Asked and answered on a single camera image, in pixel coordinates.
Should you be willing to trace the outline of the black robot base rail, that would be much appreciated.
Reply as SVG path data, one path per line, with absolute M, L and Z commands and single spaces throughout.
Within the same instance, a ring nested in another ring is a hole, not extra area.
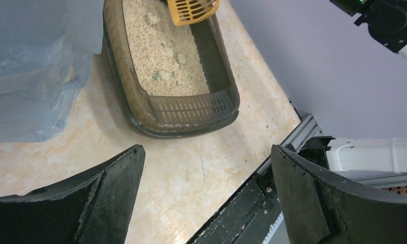
M 280 214 L 272 170 L 253 173 L 187 243 L 265 243 Z

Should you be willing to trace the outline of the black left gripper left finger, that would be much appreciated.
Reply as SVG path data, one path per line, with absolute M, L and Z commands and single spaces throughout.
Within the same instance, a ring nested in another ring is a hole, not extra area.
M 145 157 L 137 144 L 26 195 L 0 197 L 0 243 L 124 243 Z

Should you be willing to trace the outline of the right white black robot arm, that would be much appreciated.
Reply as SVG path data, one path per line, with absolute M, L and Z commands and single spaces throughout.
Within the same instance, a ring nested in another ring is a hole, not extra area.
M 332 1 L 368 25 L 370 36 L 407 59 L 407 1 Z M 407 139 L 313 137 L 298 151 L 301 157 L 346 176 L 349 171 L 407 173 Z

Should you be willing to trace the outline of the blue plastic trash bag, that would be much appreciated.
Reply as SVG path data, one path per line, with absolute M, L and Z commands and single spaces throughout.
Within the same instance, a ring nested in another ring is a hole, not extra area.
M 0 143 L 59 134 L 102 49 L 103 1 L 0 1 Z

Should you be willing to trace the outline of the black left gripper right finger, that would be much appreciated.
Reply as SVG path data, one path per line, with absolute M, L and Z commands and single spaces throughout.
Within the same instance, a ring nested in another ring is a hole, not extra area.
M 291 243 L 407 243 L 407 196 L 372 188 L 281 145 L 271 163 Z

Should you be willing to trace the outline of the yellow plastic litter scoop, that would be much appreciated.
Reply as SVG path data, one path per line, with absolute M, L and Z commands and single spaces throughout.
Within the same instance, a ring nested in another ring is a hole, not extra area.
M 174 25 L 183 26 L 199 23 L 215 14 L 220 0 L 167 0 Z

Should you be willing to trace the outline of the grey plastic litter box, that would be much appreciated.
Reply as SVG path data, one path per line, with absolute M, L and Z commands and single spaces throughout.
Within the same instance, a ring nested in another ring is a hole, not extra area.
M 216 16 L 184 25 L 190 27 L 195 38 L 210 92 L 185 97 L 150 96 L 137 78 L 122 2 L 104 4 L 104 47 L 130 125 L 153 138 L 192 137 L 230 125 L 239 114 L 240 97 Z

